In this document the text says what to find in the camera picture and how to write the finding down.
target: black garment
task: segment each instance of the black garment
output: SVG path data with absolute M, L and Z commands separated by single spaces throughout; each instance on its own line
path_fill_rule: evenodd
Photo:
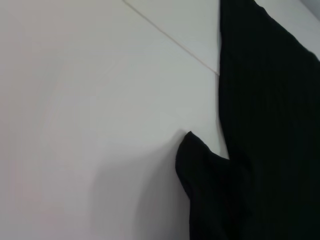
M 320 62 L 253 0 L 221 0 L 220 32 L 230 160 L 181 143 L 190 239 L 320 239 Z

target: black cloth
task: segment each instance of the black cloth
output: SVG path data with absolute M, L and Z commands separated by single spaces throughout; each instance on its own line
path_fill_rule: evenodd
M 221 0 L 220 33 L 230 160 L 182 141 L 190 239 L 320 239 L 320 62 L 253 0 Z

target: dark clothing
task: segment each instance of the dark clothing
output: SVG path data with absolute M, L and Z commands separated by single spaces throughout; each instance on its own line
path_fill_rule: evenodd
M 181 143 L 190 239 L 320 239 L 320 62 L 253 0 L 221 0 L 220 32 L 230 160 Z

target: black fabric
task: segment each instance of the black fabric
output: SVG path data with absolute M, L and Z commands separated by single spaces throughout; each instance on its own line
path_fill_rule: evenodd
M 182 141 L 190 239 L 320 239 L 320 62 L 253 0 L 221 0 L 220 32 L 230 160 Z

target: white wall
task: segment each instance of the white wall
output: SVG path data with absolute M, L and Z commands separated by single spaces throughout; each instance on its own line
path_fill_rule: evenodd
M 217 77 L 120 0 L 2 0 L 0 35 L 0 238 L 188 239 L 174 157 L 227 156 Z

